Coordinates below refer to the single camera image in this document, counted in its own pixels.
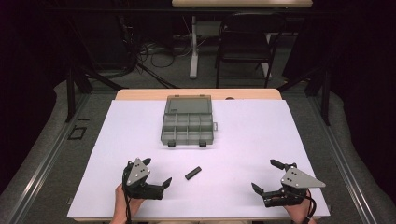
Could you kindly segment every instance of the desk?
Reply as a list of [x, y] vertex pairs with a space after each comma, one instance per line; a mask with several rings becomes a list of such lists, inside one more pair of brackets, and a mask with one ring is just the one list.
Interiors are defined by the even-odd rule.
[[[219, 125], [213, 145], [163, 146], [164, 99], [196, 93], [210, 93], [213, 99], [213, 118]], [[235, 100], [222, 100], [226, 97]], [[270, 159], [297, 162], [315, 176], [277, 90], [122, 90], [109, 108], [67, 216], [110, 220], [114, 189], [127, 162], [136, 157], [151, 158], [148, 183], [160, 185], [173, 178], [162, 200], [143, 203], [136, 221], [289, 218], [282, 207], [265, 208], [251, 182], [268, 191], [280, 188], [284, 171], [273, 167]], [[201, 173], [186, 180], [184, 175], [196, 166], [201, 166]], [[311, 192], [318, 204], [315, 217], [329, 216], [321, 190]]]
[[[173, 0], [174, 7], [311, 7], [311, 0]], [[192, 56], [190, 78], [197, 78], [198, 48], [197, 20], [192, 16], [191, 22]], [[268, 64], [262, 64], [262, 71], [268, 70]]]

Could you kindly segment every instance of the white paper sheet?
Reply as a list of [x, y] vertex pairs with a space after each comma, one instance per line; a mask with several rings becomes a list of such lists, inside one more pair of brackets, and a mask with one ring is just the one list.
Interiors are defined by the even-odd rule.
[[[96, 141], [68, 217], [110, 218], [114, 190], [128, 161], [151, 158], [147, 182], [173, 180], [163, 199], [146, 200], [136, 218], [214, 219], [288, 217], [282, 207], [265, 208], [251, 183], [265, 191], [278, 190], [285, 171], [271, 159], [296, 162], [315, 176], [290, 110], [280, 100], [213, 100], [219, 125], [213, 145], [176, 146], [161, 142], [165, 101], [113, 101]], [[184, 175], [202, 171], [191, 180]], [[320, 189], [316, 217], [329, 215]]]

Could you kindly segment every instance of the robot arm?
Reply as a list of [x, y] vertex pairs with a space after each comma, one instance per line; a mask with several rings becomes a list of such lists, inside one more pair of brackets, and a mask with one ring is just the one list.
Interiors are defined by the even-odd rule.
[[147, 167], [151, 159], [141, 161], [136, 158], [134, 162], [128, 161], [122, 174], [122, 188], [129, 198], [161, 200], [163, 191], [167, 189], [172, 178], [167, 179], [162, 185], [150, 185], [146, 183], [150, 170]]
[[271, 164], [280, 170], [285, 169], [286, 173], [280, 179], [282, 188], [276, 191], [264, 192], [254, 183], [251, 183], [253, 190], [262, 196], [266, 207], [285, 206], [300, 204], [306, 197], [309, 188], [324, 188], [326, 185], [314, 177], [297, 169], [297, 164], [284, 164], [276, 160], [271, 160]]

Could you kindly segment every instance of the wooden table edge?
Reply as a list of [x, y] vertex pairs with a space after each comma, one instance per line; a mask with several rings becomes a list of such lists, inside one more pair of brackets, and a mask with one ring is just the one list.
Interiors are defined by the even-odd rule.
[[169, 95], [210, 95], [212, 100], [234, 98], [282, 100], [277, 89], [144, 89], [120, 90], [116, 100], [166, 100]]

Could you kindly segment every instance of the clear plastic organizer box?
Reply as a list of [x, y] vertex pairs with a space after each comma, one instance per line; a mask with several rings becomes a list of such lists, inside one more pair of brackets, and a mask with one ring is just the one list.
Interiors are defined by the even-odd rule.
[[210, 95], [168, 96], [163, 115], [163, 145], [213, 144], [213, 116]]

